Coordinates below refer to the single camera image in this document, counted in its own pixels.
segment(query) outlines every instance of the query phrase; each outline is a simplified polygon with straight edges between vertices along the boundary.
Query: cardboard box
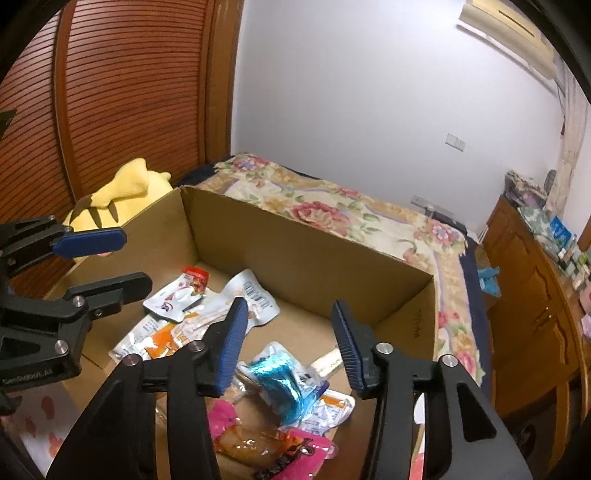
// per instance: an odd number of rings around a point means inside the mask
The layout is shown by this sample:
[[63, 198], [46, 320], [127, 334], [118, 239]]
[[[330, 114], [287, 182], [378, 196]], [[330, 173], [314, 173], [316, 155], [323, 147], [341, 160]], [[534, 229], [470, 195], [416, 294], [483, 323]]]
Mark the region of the cardboard box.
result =
[[[281, 313], [246, 337], [241, 359], [250, 360], [270, 341], [282, 343], [309, 364], [336, 345], [330, 311], [345, 299], [356, 318], [374, 327], [379, 341], [409, 355], [433, 359], [437, 338], [436, 296], [432, 276], [363, 245], [312, 228], [244, 202], [184, 187], [171, 192], [125, 227], [126, 247], [108, 257], [89, 257], [74, 267], [51, 292], [144, 271], [154, 292], [187, 265], [210, 272], [209, 286], [221, 291], [235, 274], [250, 268], [277, 300]], [[84, 346], [83, 372], [65, 382], [83, 408], [114, 367], [108, 356], [143, 317], [141, 303], [94, 322]], [[350, 393], [344, 371], [331, 388]], [[324, 464], [320, 479], [357, 480], [375, 411], [375, 401], [358, 401], [352, 418], [338, 429], [339, 456]], [[272, 419], [250, 400], [238, 404], [243, 424], [261, 430]], [[159, 478], [169, 478], [164, 429], [157, 428]], [[224, 478], [250, 478], [252, 470], [218, 456]]]

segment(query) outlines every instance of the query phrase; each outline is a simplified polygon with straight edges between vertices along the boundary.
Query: air conditioner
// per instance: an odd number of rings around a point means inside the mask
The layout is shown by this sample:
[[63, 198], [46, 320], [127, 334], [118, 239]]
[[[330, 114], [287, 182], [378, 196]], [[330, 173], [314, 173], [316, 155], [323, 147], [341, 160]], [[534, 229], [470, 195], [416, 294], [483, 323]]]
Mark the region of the air conditioner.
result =
[[467, 0], [460, 20], [519, 55], [545, 78], [556, 77], [554, 47], [530, 20], [512, 8], [498, 0]]

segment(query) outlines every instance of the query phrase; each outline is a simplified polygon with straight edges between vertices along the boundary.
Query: metal screw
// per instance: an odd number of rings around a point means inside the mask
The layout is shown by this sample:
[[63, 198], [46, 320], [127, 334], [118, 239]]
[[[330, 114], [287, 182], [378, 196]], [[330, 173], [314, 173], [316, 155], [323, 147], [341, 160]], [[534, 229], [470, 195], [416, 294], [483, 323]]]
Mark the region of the metal screw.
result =
[[456, 367], [458, 365], [457, 358], [449, 353], [447, 355], [443, 355], [441, 358], [443, 365], [447, 365], [448, 367]]
[[386, 343], [386, 342], [378, 343], [375, 346], [375, 349], [379, 353], [383, 353], [384, 355], [389, 355], [389, 354], [391, 354], [394, 351], [394, 347], [392, 345], [390, 345], [389, 343]]
[[188, 346], [189, 350], [192, 352], [200, 352], [205, 348], [205, 343], [203, 343], [201, 340], [193, 340], [188, 344]]
[[128, 367], [132, 367], [134, 365], [137, 365], [141, 361], [142, 361], [142, 358], [137, 353], [130, 353], [129, 355], [127, 355], [123, 359], [124, 365], [127, 365]]
[[74, 304], [74, 307], [80, 308], [86, 303], [86, 300], [84, 299], [84, 297], [82, 295], [76, 295], [72, 299], [72, 303]]
[[68, 342], [66, 342], [65, 340], [58, 340], [56, 344], [53, 346], [58, 355], [64, 355], [65, 353], [67, 353], [69, 347], [70, 346], [68, 345]]

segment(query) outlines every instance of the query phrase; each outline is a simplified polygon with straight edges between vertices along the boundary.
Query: floral bedspread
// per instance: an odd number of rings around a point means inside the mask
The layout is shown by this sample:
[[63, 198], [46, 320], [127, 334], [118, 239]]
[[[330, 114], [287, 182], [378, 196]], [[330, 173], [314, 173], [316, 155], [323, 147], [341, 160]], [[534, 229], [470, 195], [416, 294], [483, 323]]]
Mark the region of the floral bedspread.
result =
[[376, 200], [325, 180], [311, 180], [254, 155], [216, 165], [199, 188], [359, 242], [433, 275], [439, 305], [437, 357], [452, 353], [480, 385], [484, 371], [472, 321], [460, 255], [463, 235], [412, 210]]

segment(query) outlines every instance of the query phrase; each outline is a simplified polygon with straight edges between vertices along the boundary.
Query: plush ear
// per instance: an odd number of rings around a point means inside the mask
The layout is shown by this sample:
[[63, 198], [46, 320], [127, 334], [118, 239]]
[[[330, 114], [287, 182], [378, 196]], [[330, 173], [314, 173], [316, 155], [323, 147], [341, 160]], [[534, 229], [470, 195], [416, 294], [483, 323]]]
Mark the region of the plush ear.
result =
[[113, 180], [92, 194], [92, 206], [106, 208], [115, 199], [145, 195], [149, 185], [146, 161], [136, 158], [123, 165]]

